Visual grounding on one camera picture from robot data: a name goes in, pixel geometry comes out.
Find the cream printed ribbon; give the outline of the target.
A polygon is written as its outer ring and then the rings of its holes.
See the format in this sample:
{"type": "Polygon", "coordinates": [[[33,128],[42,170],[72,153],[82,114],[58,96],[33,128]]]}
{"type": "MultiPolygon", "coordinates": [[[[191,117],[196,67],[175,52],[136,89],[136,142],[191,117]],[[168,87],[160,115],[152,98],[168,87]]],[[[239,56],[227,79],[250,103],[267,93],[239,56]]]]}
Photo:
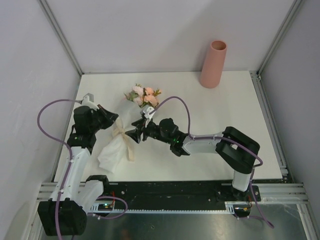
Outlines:
{"type": "Polygon", "coordinates": [[[115,138],[117,136],[121,136],[123,138],[124,144],[127,148],[128,153],[128,161],[134,162],[135,161],[135,149],[133,144],[130,141],[130,138],[126,135],[126,131],[124,129],[123,121],[121,118],[115,121],[115,128],[112,132],[112,136],[115,138]]]}

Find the white wrapping paper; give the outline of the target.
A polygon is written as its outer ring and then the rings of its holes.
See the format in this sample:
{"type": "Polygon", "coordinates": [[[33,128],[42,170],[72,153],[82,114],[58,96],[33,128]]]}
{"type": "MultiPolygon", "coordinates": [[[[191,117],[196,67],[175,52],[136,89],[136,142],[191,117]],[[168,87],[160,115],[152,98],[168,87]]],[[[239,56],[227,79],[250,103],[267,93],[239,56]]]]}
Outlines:
{"type": "MultiPolygon", "coordinates": [[[[130,130],[132,123],[141,118],[141,108],[134,102],[127,99],[122,100],[116,107],[116,113],[119,115],[117,119],[121,119],[125,132],[130,130]]],[[[134,141],[129,137],[129,140],[134,146],[134,141]]],[[[97,157],[99,167],[110,173],[115,173],[118,164],[122,160],[128,161],[128,150],[124,143],[123,138],[118,135],[113,137],[112,140],[101,150],[97,157]]]]}

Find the pink flower bouquet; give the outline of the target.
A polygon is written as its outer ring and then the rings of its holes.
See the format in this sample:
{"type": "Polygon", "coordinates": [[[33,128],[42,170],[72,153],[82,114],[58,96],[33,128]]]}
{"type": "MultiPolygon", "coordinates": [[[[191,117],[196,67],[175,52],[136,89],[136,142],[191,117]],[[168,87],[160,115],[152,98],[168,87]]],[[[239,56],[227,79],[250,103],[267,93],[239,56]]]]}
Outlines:
{"type": "Polygon", "coordinates": [[[124,96],[128,101],[137,104],[142,109],[145,106],[157,107],[160,104],[158,96],[161,94],[162,91],[159,88],[143,87],[136,83],[131,91],[125,93],[124,96]]]}

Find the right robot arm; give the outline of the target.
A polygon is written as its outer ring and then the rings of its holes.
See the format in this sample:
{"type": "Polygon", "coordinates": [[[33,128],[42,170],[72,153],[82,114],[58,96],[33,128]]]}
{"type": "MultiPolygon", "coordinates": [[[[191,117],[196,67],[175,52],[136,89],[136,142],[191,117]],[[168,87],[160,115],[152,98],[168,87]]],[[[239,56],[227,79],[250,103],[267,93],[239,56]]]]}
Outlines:
{"type": "Polygon", "coordinates": [[[131,125],[134,129],[126,131],[125,135],[136,143],[148,138],[158,140],[168,144],[177,157],[218,154],[233,169],[230,194],[237,201],[248,196],[254,169],[263,164],[258,156],[260,145],[232,126],[215,134],[192,135],[180,131],[172,118],[155,124],[143,117],[131,125]]]}

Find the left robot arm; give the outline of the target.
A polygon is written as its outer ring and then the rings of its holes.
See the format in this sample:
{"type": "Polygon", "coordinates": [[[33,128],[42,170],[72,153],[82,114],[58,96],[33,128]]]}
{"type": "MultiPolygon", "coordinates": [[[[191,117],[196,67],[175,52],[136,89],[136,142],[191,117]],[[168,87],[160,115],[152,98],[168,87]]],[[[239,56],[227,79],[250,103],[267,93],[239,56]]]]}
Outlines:
{"type": "Polygon", "coordinates": [[[106,130],[117,120],[118,114],[101,105],[81,105],[74,109],[74,124],[65,145],[69,151],[67,162],[55,190],[47,201],[41,201],[37,212],[47,236],[82,235],[87,225],[87,214],[96,199],[110,196],[108,178],[90,176],[79,190],[86,164],[96,143],[96,133],[106,130]]]}

